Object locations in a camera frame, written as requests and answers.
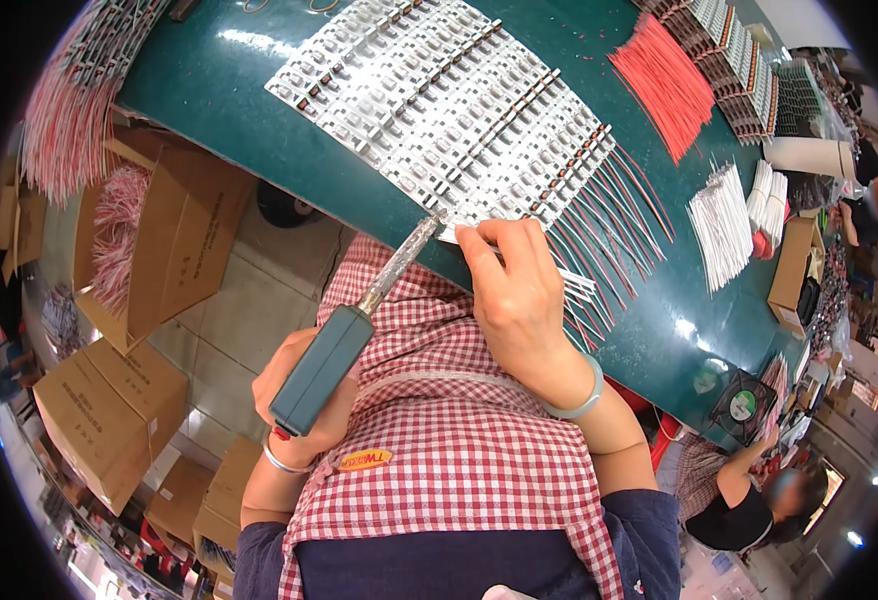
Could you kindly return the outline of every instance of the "woman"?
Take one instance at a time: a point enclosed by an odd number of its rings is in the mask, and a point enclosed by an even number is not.
[[[782,468],[762,482],[749,468],[779,439],[768,438],[727,457],[717,445],[696,435],[673,441],[656,472],[659,489],[679,500],[679,522],[699,543],[740,552],[797,538],[826,496],[828,480],[820,466],[812,474]]]
[[[309,434],[270,435],[242,500],[236,600],[678,598],[677,503],[656,490],[635,415],[563,333],[538,222],[456,239],[474,297],[411,266]],[[390,255],[357,235],[319,324]],[[291,334],[253,382],[270,426],[316,331]]]

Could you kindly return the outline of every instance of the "apron logo patch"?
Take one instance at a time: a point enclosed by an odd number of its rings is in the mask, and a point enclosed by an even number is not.
[[[392,458],[392,452],[389,450],[379,450],[376,448],[370,450],[359,450],[342,457],[339,461],[339,471],[360,471],[362,469],[372,469],[380,465],[385,465]]]

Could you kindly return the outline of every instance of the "paper roll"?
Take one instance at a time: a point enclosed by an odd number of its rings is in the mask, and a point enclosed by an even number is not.
[[[816,137],[776,137],[762,144],[762,153],[774,169],[831,175],[844,180],[856,177],[856,163],[849,142]]]

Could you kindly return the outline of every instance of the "teal workbench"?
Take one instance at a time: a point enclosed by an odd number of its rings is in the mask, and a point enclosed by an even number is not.
[[[340,2],[330,13],[310,13],[308,4],[272,0],[247,14],[241,1],[205,0],[184,23],[161,18],[117,103],[395,248],[424,211],[264,89],[292,50],[349,2]],[[740,146],[714,108],[709,126],[697,139],[698,150],[690,149],[678,168],[673,165],[605,56],[632,32],[638,10],[627,0],[471,4],[490,18],[501,18],[503,27],[547,65],[561,68],[564,81],[600,119],[613,125],[617,141],[647,174],[677,232],[671,245],[659,231],[668,260],[647,283],[642,284],[635,270],[630,273],[638,282],[637,298],[627,303],[625,313],[613,307],[616,326],[596,358],[611,378],[734,450],[738,443],[708,418],[721,386],[702,392],[700,385],[697,392],[694,380],[704,367],[722,374],[723,369],[731,372],[739,366],[758,374],[778,351],[794,365],[802,348],[778,326],[766,303],[778,255],[753,261],[710,298],[684,207],[704,186],[710,160],[720,165],[735,161],[748,188],[760,149]],[[656,227],[651,214],[646,220]],[[470,287],[458,247],[433,240],[420,262]]]

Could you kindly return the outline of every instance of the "white circuit board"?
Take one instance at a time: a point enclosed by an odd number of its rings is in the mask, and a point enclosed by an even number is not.
[[[450,225],[548,229],[616,146],[559,69],[461,0],[357,0],[265,89]]]

